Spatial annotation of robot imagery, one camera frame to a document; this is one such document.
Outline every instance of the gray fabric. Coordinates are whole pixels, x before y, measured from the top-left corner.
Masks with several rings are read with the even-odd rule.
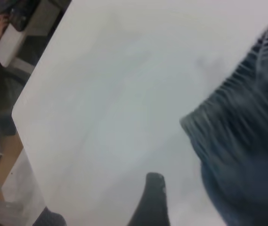
[[[202,161],[211,200],[224,219],[232,215],[228,225],[267,225],[268,29],[233,74],[180,123]],[[237,212],[218,208],[220,200]]]

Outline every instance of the white tabletop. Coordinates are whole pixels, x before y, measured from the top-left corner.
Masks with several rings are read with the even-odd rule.
[[[267,25],[268,1],[74,0],[13,111],[48,207],[124,226],[154,171],[172,225],[223,225],[179,118]]]

